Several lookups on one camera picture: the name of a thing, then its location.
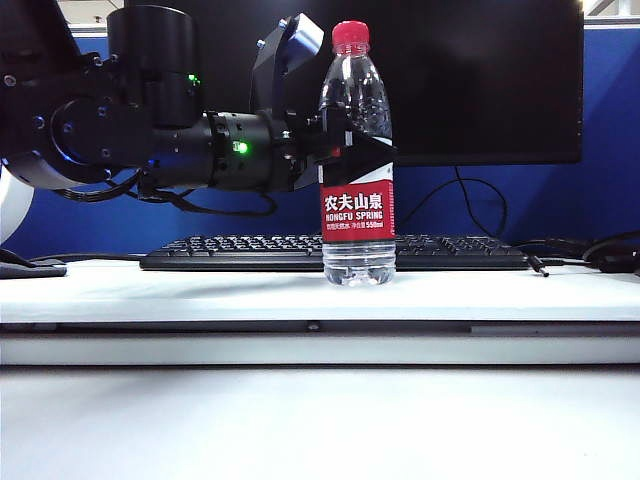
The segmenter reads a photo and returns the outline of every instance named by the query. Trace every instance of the red bottle cap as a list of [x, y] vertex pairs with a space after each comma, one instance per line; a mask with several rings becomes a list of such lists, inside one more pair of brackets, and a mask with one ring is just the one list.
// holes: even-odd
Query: red bottle cap
[[336, 53], [353, 50], [369, 51], [369, 27], [364, 22], [349, 20], [333, 28], [333, 49]]

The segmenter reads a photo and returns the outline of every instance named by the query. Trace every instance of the red label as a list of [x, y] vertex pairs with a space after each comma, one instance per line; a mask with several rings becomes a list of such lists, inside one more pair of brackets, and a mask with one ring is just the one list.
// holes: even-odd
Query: red label
[[324, 242], [395, 238], [393, 182], [320, 186]]

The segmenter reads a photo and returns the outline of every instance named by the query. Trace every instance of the bottle label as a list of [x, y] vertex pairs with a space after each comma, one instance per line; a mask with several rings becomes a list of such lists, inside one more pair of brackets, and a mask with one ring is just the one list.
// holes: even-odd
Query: bottle label
[[393, 164], [337, 187], [322, 185], [320, 168], [320, 200], [325, 243], [395, 238]]

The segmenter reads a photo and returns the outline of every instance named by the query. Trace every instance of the green led light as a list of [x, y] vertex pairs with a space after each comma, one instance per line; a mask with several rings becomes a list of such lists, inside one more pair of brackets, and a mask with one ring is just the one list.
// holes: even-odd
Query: green led light
[[233, 151], [240, 155], [249, 153], [249, 144], [245, 142], [233, 142]]

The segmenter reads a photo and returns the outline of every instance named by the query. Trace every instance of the white tabletop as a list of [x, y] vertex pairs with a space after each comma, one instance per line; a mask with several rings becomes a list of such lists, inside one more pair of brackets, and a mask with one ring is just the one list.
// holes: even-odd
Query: white tabletop
[[20, 370], [3, 480], [640, 478], [637, 370]]
[[135, 262], [71, 263], [64, 278], [3, 280], [0, 320], [640, 320], [640, 278], [582, 267], [398, 273], [350, 289], [321, 273], [147, 272]]

